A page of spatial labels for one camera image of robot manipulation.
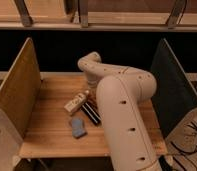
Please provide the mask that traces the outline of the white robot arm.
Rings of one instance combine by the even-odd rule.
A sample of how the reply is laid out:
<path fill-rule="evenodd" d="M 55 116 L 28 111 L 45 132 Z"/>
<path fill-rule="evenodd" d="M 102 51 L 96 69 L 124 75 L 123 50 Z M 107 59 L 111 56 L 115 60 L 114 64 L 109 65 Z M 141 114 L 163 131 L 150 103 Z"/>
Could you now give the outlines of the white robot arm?
<path fill-rule="evenodd" d="M 155 94 L 154 76 L 134 67 L 104 64 L 97 52 L 80 58 L 78 67 L 96 89 L 114 171 L 162 171 L 138 107 Z"/>

